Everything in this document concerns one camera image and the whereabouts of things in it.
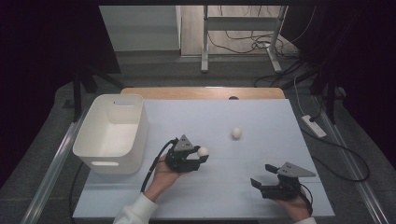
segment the human hand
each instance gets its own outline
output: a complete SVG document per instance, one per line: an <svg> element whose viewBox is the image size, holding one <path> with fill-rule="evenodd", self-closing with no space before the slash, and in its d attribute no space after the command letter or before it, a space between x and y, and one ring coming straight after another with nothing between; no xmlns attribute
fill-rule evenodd
<svg viewBox="0 0 396 224"><path fill-rule="evenodd" d="M166 154L161 156L155 167L154 177L148 189L144 192L146 197L155 203L157 198L169 189L176 180L185 173L172 171L165 163Z"/></svg>
<svg viewBox="0 0 396 224"><path fill-rule="evenodd" d="M304 220L306 218L311 217L308 212L308 208L306 207L305 201L300 197L290 200L290 201L283 201L283 200L274 200L275 202L279 203L281 206L285 208L288 212L289 217L294 221L298 222Z"/></svg>

